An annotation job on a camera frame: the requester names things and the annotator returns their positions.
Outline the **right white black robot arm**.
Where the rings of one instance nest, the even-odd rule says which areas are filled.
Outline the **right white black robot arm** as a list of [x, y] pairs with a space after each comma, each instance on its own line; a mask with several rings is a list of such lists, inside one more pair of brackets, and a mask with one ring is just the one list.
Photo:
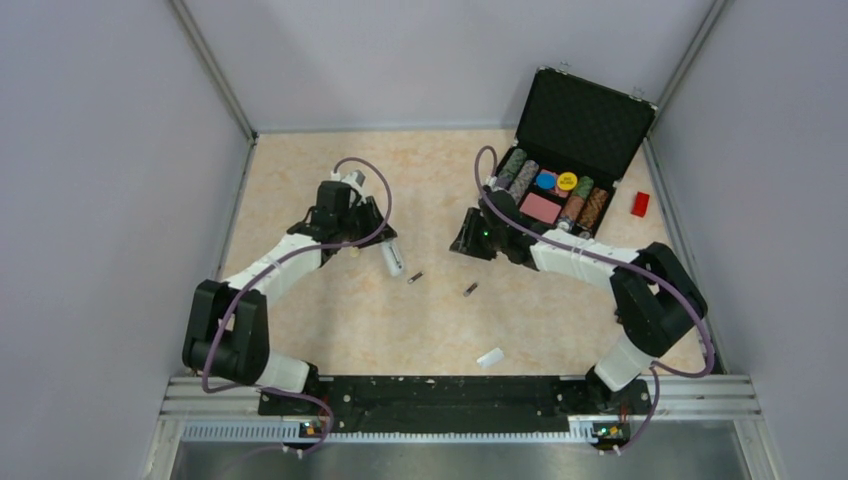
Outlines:
[[612, 412], [627, 386], [688, 332], [704, 328], [705, 298], [671, 248], [612, 247], [519, 212], [503, 191], [486, 191], [467, 210], [451, 251], [493, 260], [503, 254], [534, 271], [561, 274], [609, 291], [622, 336], [586, 375], [586, 397]]

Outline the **white battery cover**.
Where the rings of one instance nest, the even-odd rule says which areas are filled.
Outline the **white battery cover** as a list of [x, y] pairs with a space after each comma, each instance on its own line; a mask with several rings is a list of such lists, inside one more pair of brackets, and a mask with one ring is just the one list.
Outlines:
[[480, 368], [488, 369], [503, 361], [504, 358], [504, 351], [501, 348], [496, 347], [478, 357], [476, 363]]

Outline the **AAA battery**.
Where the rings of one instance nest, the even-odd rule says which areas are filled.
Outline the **AAA battery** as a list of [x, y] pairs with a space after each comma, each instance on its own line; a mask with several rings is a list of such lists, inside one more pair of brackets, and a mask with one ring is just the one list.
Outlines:
[[469, 285], [469, 286], [468, 286], [468, 287], [467, 287], [467, 288], [463, 291], [463, 296], [464, 296], [464, 297], [468, 297], [468, 296], [470, 296], [470, 295], [471, 295], [471, 294], [472, 294], [472, 293], [473, 293], [473, 292], [474, 292], [474, 291], [478, 288], [478, 286], [479, 286], [479, 284], [478, 284], [477, 282], [472, 283], [471, 285]]
[[413, 284], [424, 275], [423, 271], [419, 271], [407, 280], [407, 284]]

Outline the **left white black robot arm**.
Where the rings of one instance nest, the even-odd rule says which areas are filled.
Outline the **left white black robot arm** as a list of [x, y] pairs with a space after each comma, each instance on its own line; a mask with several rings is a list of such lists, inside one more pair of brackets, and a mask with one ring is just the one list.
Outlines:
[[397, 233], [363, 183], [359, 171], [322, 182], [307, 216], [266, 255], [223, 281], [198, 284], [182, 348], [184, 366], [238, 385], [281, 390], [297, 413], [317, 407], [321, 388], [309, 379], [311, 365], [270, 347], [269, 310], [343, 248], [378, 245], [391, 271], [400, 271]]

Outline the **white remote control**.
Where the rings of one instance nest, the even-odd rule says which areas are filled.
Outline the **white remote control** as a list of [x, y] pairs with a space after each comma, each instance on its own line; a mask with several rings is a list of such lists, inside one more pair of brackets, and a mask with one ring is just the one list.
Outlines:
[[385, 264], [392, 277], [400, 276], [405, 270], [405, 262], [395, 239], [380, 244]]

